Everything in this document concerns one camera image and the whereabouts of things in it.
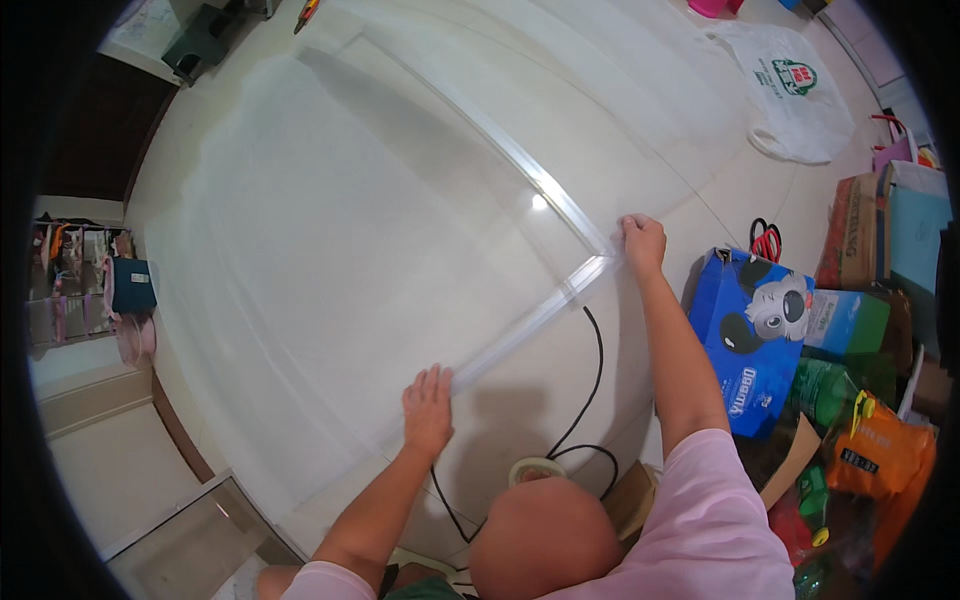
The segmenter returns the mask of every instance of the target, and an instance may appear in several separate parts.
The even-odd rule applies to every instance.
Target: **pink t-shirt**
[[[794,597],[793,567],[767,524],[730,434],[698,431],[677,444],[663,467],[639,541],[606,577],[543,596],[599,598]],[[283,600],[375,600],[371,587],[333,563],[310,563]]]

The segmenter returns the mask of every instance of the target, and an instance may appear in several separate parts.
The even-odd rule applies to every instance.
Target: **white plastic bag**
[[[750,142],[768,155],[797,162],[830,162],[847,147],[854,122],[840,90],[806,39],[775,25],[737,21],[704,29],[725,42],[747,78],[764,121]]]

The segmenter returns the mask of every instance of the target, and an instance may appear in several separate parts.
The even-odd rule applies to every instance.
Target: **orange bag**
[[[921,448],[920,469],[910,479],[903,492],[898,493],[889,500],[881,502],[876,507],[876,529],[874,530],[874,573],[876,573],[883,561],[893,550],[894,544],[900,537],[900,532],[910,520],[914,509],[920,502],[920,496],[924,495],[926,480],[930,478],[930,472],[933,470],[933,463],[937,458],[937,446],[933,441],[933,433],[930,429],[924,427],[929,433],[924,436],[926,443]]]
[[[833,446],[827,485],[884,500],[902,492],[920,470],[924,448],[933,445],[933,431],[908,425],[882,402],[868,401],[873,413],[859,419],[854,411],[853,423]]]

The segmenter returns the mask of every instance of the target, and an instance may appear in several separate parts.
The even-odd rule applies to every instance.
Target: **black cable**
[[[577,444],[565,450],[561,450],[560,452],[557,451],[557,448],[560,447],[560,444],[562,444],[564,441],[566,441],[568,437],[570,437],[570,434],[573,433],[573,430],[580,423],[580,419],[583,418],[584,413],[587,411],[587,408],[590,407],[590,404],[593,402],[593,397],[596,396],[597,390],[600,388],[600,379],[603,376],[603,336],[600,335],[600,326],[597,324],[596,319],[593,318],[593,313],[590,312],[590,309],[584,306],[584,312],[587,313],[587,318],[590,319],[590,324],[593,325],[593,332],[597,336],[597,353],[599,354],[599,361],[597,364],[597,378],[596,378],[596,381],[593,382],[593,390],[590,392],[590,395],[587,398],[587,402],[584,404],[584,407],[580,409],[580,414],[577,415],[577,418],[574,419],[573,423],[567,428],[566,433],[564,433],[560,437],[560,439],[557,440],[556,444],[553,444],[553,447],[550,448],[550,451],[546,453],[545,458],[552,461],[559,456],[563,456],[567,452],[570,452],[572,450],[579,450],[581,448],[590,448],[592,450],[596,450],[597,452],[603,453],[613,463],[613,478],[611,479],[610,484],[604,490],[603,494],[600,496],[600,499],[603,500],[604,498],[607,497],[607,494],[610,493],[610,490],[613,489],[613,484],[616,483],[616,476],[619,474],[619,464],[616,462],[616,457],[613,456],[613,453],[607,450],[602,445],[596,445],[596,444]],[[430,478],[433,479],[433,486],[437,489],[437,494],[440,496],[440,501],[443,502],[444,508],[446,508],[446,513],[450,515],[450,520],[452,520],[454,526],[456,526],[457,531],[460,533],[460,537],[463,539],[464,542],[471,543],[473,539],[477,537],[477,534],[480,533],[480,530],[483,529],[484,523],[486,523],[487,520],[484,519],[484,522],[480,523],[480,526],[476,528],[476,531],[473,532],[473,535],[468,536],[467,532],[464,531],[464,528],[460,524],[460,521],[457,519],[456,515],[453,514],[453,508],[451,508],[449,502],[446,501],[446,497],[444,496],[444,491],[440,489],[440,482],[437,481],[437,472],[433,469],[432,465],[430,466]]]
[[[580,423],[580,419],[584,417],[584,413],[587,411],[587,408],[590,407],[590,404],[593,402],[593,397],[597,395],[597,389],[600,388],[600,377],[603,375],[603,337],[600,336],[600,326],[597,325],[596,319],[593,318],[593,313],[590,312],[590,309],[584,306],[584,312],[587,313],[587,318],[590,319],[590,324],[593,325],[593,332],[597,336],[597,352],[600,355],[600,361],[597,364],[597,379],[593,382],[593,390],[590,392],[590,396],[587,398],[587,403],[584,404],[584,407],[580,409],[580,414],[577,415],[577,418],[573,420],[573,423],[569,426],[556,444],[553,444],[553,447],[550,448],[550,451],[546,453],[546,458],[553,460],[554,456],[559,456],[554,454],[557,451],[557,448],[560,447],[570,434],[573,433],[574,428]]]

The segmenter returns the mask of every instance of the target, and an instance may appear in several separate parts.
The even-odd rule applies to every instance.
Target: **knee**
[[[298,566],[271,565],[256,576],[256,594],[260,600],[279,600],[300,572]]]
[[[493,502],[470,552],[470,574],[484,598],[535,598],[602,577],[622,558],[600,501],[550,478],[515,486]]]

